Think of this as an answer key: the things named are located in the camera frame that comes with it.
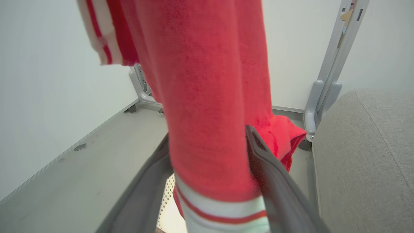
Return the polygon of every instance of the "metal leg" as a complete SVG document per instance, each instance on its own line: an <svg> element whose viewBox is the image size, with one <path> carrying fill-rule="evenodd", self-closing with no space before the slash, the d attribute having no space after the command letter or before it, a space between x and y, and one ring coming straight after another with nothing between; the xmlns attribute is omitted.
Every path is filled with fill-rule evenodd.
<svg viewBox="0 0 414 233"><path fill-rule="evenodd" d="M135 91L137 92L138 99L141 102L149 103L149 104L159 104L157 101L154 100L152 96L149 96L145 91L144 87L146 83L142 82L142 79L139 78L139 75L137 74L134 67L131 67L130 71L130 78L132 81L132 84L134 85Z"/></svg>
<svg viewBox="0 0 414 233"><path fill-rule="evenodd" d="M333 82L331 84L331 87L329 88L328 93L326 94L325 100L323 101L321 110L318 113L318 118L320 120L323 119L323 117L326 114L326 111L332 106L333 103L338 99L339 93L341 92L342 84L338 81Z"/></svg>
<svg viewBox="0 0 414 233"><path fill-rule="evenodd" d="M305 122L305 130L307 132L306 139L309 142L312 142L313 136L316 132L315 111L320 94L322 93L323 86L324 82L322 80L316 80L315 82L313 82L308 102L305 106L305 113L303 114L303 117Z"/></svg>

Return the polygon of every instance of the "red cloth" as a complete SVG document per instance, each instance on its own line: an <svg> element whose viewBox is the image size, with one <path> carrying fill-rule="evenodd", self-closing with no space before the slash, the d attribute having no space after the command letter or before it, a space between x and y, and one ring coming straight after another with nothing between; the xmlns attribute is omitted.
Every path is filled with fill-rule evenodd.
<svg viewBox="0 0 414 233"><path fill-rule="evenodd" d="M96 50L107 63L132 65L139 56L153 96L163 104L172 165L188 186L221 201L260 195L248 167L246 124L289 171L305 131L272 113L260 1L107 3L122 60L114 60L96 30L94 47L101 46ZM94 8L88 9L93 22Z"/></svg>

